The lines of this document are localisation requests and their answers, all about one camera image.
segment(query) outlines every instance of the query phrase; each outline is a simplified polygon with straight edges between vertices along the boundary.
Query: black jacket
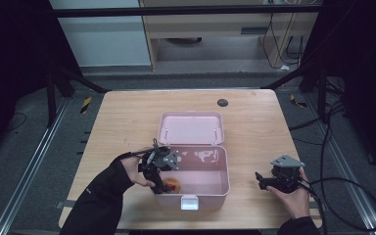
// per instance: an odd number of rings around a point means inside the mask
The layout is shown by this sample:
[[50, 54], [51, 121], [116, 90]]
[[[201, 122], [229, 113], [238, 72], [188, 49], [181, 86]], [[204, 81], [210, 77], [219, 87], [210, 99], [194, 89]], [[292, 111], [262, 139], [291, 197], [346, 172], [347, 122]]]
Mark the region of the black jacket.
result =
[[[113, 235], [123, 206], [123, 193], [133, 186], [119, 159], [98, 174], [74, 204], [60, 235]], [[310, 217], [286, 221], [278, 235], [318, 235]]]

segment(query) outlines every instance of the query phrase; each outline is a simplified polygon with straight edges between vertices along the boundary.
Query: box lid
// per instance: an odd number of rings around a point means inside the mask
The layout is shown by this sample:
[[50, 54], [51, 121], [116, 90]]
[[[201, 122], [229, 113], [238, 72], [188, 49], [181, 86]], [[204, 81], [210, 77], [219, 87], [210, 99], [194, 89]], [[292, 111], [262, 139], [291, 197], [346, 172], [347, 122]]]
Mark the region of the box lid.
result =
[[166, 112], [158, 141], [163, 145], [219, 145], [224, 141], [221, 115], [217, 112]]

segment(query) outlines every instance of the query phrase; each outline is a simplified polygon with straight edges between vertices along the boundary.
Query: white wall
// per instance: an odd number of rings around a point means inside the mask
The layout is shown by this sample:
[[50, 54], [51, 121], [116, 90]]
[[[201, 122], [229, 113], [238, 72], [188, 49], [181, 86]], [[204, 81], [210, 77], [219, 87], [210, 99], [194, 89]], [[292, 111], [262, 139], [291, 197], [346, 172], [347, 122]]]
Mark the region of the white wall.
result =
[[[139, 7], [137, 0], [50, 0], [54, 9]], [[81, 67], [150, 66], [141, 17], [59, 18]]]

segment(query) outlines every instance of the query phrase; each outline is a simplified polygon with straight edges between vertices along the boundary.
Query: pink box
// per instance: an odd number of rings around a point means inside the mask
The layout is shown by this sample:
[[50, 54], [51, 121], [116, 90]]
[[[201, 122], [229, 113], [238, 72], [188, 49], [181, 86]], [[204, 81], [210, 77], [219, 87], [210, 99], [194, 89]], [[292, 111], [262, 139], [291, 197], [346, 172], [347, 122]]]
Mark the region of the pink box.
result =
[[230, 190], [222, 118], [216, 112], [167, 112], [161, 119], [158, 141], [178, 151], [179, 170], [162, 171], [175, 178], [179, 194], [155, 195], [165, 208], [216, 210]]

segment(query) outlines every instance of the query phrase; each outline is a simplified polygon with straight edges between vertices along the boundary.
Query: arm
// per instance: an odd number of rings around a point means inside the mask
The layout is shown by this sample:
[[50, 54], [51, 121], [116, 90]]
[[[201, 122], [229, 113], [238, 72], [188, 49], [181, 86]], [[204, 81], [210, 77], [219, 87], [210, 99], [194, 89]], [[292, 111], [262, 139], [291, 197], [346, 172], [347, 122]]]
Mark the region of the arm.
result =
[[[301, 177], [307, 181], [307, 177], [300, 169]], [[267, 190], [278, 198], [291, 219], [282, 224], [278, 230], [278, 235], [318, 235], [320, 234], [309, 213], [309, 193], [305, 188], [299, 187], [290, 194], [285, 194], [276, 188], [267, 186]]]
[[134, 183], [155, 186], [138, 173], [139, 158], [119, 160], [128, 154], [117, 157], [85, 188], [67, 217], [61, 235], [115, 234], [121, 217], [123, 193]]

